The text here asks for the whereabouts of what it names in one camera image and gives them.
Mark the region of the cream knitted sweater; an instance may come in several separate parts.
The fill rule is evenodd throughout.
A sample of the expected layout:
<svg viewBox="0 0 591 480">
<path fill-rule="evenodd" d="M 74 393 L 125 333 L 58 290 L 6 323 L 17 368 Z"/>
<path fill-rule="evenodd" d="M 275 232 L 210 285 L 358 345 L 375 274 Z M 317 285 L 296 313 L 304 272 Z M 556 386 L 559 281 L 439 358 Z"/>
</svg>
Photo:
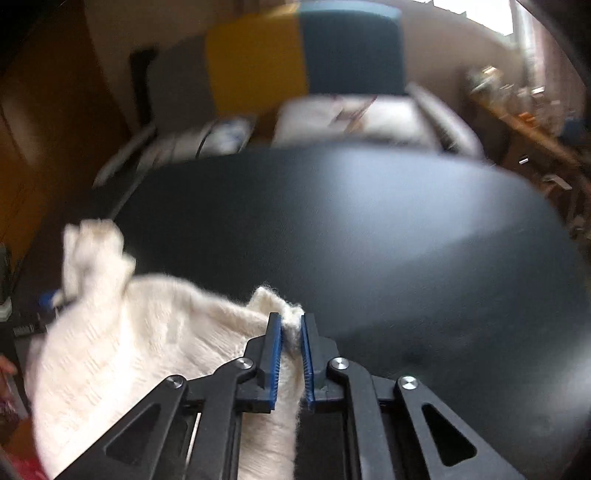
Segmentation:
<svg viewBox="0 0 591 480">
<path fill-rule="evenodd" d="M 304 396 L 300 305 L 259 287 L 246 304 L 163 274 L 136 275 L 124 238 L 109 220 L 63 232 L 59 311 L 31 347 L 26 391 L 34 439 L 57 477 L 165 377 L 209 375 L 242 355 L 280 314 L 283 352 L 276 408 L 243 421 L 238 475 L 290 479 Z"/>
</svg>

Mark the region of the wooden side table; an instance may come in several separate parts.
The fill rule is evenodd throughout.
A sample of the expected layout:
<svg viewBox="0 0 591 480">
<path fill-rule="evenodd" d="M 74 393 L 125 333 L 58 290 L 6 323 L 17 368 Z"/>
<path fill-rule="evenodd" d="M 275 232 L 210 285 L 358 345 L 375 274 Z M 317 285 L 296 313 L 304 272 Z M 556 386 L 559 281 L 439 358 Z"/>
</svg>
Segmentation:
<svg viewBox="0 0 591 480">
<path fill-rule="evenodd" d="M 553 131 L 557 115 L 552 103 L 541 93 L 505 82 L 503 72 L 492 65 L 469 72 L 467 83 L 473 112 L 507 136 L 498 165 L 528 180 L 569 227 L 583 229 L 590 220 L 590 181 L 581 153 Z"/>
</svg>

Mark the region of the tricolour sofa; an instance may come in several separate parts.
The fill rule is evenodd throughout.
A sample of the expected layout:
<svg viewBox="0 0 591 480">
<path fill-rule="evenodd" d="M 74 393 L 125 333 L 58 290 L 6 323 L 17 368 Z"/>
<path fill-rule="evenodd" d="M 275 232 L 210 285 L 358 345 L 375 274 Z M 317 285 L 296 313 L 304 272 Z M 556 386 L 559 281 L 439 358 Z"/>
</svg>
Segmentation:
<svg viewBox="0 0 591 480">
<path fill-rule="evenodd" d="M 481 160 L 481 141 L 429 90 L 406 79 L 401 13 L 373 2 L 321 1 L 249 14 L 130 58 L 144 128 L 99 171 L 96 185 L 195 157 L 208 123 L 256 116 L 253 143 L 270 144 L 284 102 L 311 95 L 400 96 L 416 103 L 441 153 Z"/>
</svg>

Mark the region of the geometric pattern pillow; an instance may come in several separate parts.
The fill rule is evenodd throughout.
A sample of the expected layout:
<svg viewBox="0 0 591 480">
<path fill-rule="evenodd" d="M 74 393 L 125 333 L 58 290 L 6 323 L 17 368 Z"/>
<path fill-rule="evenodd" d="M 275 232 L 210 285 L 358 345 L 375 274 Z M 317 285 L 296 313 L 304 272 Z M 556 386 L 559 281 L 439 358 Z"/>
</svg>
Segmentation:
<svg viewBox="0 0 591 480">
<path fill-rule="evenodd" d="M 221 156 L 242 151 L 256 127 L 256 116 L 239 115 L 208 123 L 200 133 L 195 157 Z"/>
</svg>

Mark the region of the deer print pillow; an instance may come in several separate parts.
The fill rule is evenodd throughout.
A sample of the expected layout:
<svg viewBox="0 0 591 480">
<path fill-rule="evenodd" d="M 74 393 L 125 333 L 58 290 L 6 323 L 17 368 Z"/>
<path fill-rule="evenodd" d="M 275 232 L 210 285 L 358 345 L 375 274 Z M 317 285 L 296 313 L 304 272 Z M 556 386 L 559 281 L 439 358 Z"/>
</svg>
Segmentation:
<svg viewBox="0 0 591 480">
<path fill-rule="evenodd" d="M 274 146 L 353 138 L 442 150 L 430 123 L 408 97 L 311 95 L 284 102 L 277 111 Z"/>
</svg>

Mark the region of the wooden wardrobe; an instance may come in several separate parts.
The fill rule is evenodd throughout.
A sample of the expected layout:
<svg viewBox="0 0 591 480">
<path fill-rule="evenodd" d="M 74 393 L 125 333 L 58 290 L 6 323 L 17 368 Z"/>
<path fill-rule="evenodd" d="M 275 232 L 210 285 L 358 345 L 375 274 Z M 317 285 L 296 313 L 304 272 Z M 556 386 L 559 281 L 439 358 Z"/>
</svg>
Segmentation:
<svg viewBox="0 0 591 480">
<path fill-rule="evenodd" d="M 14 259 L 129 136 L 83 2 L 2 2 L 1 242 Z"/>
</svg>

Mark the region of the window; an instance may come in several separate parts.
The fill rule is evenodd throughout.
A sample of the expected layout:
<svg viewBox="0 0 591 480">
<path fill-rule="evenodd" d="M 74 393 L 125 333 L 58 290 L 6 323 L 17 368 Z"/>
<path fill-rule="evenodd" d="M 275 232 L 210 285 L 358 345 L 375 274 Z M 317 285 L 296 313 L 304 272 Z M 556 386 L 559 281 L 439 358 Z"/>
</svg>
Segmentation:
<svg viewBox="0 0 591 480">
<path fill-rule="evenodd" d="M 514 33 L 510 0 L 420 0 L 420 3 L 466 17 L 502 36 Z"/>
</svg>

